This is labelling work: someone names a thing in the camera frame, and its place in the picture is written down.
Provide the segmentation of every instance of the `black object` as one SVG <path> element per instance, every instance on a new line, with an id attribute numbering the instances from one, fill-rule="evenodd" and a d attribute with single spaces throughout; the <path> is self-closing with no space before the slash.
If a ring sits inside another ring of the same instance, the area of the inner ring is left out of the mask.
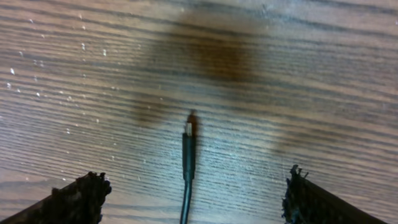
<path id="1" fill-rule="evenodd" d="M 105 196 L 112 191 L 104 177 L 105 173 L 89 172 L 0 224 L 97 224 Z"/>
<path id="2" fill-rule="evenodd" d="M 386 224 L 311 183 L 294 165 L 282 206 L 286 223 L 291 224 Z"/>
<path id="3" fill-rule="evenodd" d="M 192 196 L 192 180 L 195 178 L 196 138 L 193 135 L 192 123 L 187 122 L 182 134 L 182 169 L 185 181 L 184 199 L 182 201 L 180 224 L 188 222 L 189 206 Z"/>

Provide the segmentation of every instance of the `wooden surface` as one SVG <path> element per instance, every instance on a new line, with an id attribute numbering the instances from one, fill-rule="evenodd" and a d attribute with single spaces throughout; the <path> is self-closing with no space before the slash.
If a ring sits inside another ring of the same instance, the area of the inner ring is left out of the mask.
<path id="1" fill-rule="evenodd" d="M 395 0 L 3 0 L 0 34 L 0 218 L 92 170 L 103 223 L 178 223 L 196 110 L 191 223 L 283 223 L 295 163 L 397 223 Z"/>

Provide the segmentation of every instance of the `black cord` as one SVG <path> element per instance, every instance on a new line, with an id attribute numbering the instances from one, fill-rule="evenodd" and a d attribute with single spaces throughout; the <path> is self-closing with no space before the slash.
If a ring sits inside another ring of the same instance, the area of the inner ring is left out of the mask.
<path id="1" fill-rule="evenodd" d="M 191 204 L 192 181 L 185 182 L 184 200 L 182 201 L 180 224 L 188 223 L 189 206 Z"/>
<path id="2" fill-rule="evenodd" d="M 185 181 L 180 224 L 188 223 L 188 213 L 192 195 L 192 180 L 195 178 L 196 138 L 192 134 L 192 123 L 187 122 L 182 134 L 182 169 Z"/>

